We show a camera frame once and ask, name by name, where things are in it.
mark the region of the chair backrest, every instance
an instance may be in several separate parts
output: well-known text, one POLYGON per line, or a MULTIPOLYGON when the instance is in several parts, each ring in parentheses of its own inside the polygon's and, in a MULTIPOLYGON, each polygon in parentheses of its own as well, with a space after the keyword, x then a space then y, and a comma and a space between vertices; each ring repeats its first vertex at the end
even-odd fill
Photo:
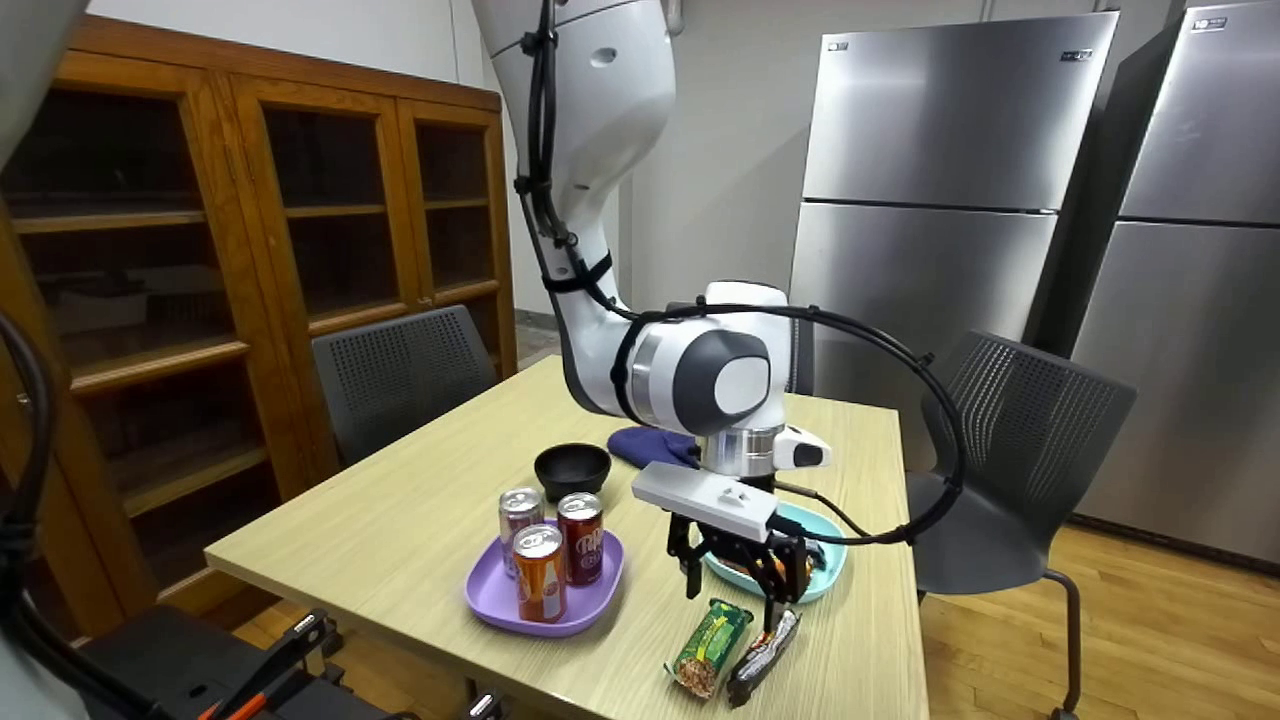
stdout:
POLYGON ((497 378, 462 305, 321 334, 314 357, 345 462, 445 416, 497 378))
MULTIPOLYGON (((934 371, 959 403, 969 487, 1020 517, 1047 547, 1087 493, 1137 391, 984 333, 964 334, 934 371)), ((926 401, 926 421, 940 429, 934 401, 926 401)))

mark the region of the black chair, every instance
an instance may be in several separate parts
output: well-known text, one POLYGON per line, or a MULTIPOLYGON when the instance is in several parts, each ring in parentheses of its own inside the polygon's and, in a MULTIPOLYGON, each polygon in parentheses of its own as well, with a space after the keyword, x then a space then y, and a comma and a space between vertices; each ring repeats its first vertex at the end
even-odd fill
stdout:
POLYGON ((481 333, 462 305, 321 334, 314 357, 345 462, 497 384, 481 333))
MULTIPOLYGON (((920 592, 1005 592, 1051 579, 1070 592, 1070 695, 1057 715, 1076 715, 1080 699, 1080 589, 1047 567, 1061 522, 1087 493, 1110 455, 1131 387, 1092 375, 1061 357, 1000 339, 964 334, 934 365, 957 394, 964 424, 964 493, 951 510, 916 535, 920 592)), ((926 401, 926 424, 944 433, 944 416, 926 401)), ((944 493, 940 470, 913 479, 913 510, 944 493)))

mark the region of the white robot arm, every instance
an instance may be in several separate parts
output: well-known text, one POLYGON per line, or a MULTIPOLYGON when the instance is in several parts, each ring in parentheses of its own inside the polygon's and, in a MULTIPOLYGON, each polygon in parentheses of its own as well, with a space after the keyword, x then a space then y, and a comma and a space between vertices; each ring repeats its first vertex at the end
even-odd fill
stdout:
POLYGON ((52 83, 66 41, 90 0, 4 0, 0 2, 0 169, 23 140, 52 83))
MULTIPOLYGON (((608 416, 691 433, 706 466, 767 475, 810 462, 777 403, 785 316, 634 316, 616 299, 604 200, 655 142, 676 99, 661 0, 476 0, 511 109, 521 196, 563 334, 573 394, 608 416)), ((706 305, 788 305, 761 285, 711 285, 706 305)))

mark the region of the wooden floor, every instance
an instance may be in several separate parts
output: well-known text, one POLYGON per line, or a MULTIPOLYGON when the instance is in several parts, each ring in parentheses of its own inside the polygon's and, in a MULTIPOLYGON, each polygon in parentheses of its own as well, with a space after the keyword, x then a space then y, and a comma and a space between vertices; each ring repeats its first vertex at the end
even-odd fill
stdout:
MULTIPOLYGON (((1051 552, 1083 592, 1083 720, 1280 720, 1280 579, 1070 529, 1051 552)), ((269 644, 299 608, 276 604, 236 635, 269 644)), ((920 608, 936 720, 1047 715, 1066 690, 1057 585, 928 594, 920 608)), ((347 635, 347 685, 423 720, 466 715, 466 689, 416 655, 347 635)))

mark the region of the purple plate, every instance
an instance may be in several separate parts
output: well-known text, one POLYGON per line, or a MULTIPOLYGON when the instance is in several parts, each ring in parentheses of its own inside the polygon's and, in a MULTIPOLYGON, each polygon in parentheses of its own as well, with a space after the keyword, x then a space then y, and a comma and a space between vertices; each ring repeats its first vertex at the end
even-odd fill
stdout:
POLYGON ((468 576, 468 604, 486 625, 506 630, 575 635, 613 608, 616 589, 625 585, 625 564, 628 564, 625 543, 613 532, 604 532, 602 579, 588 589, 570 585, 563 615, 556 625, 533 625, 533 619, 521 619, 521 594, 506 564, 506 543, 491 538, 468 576))

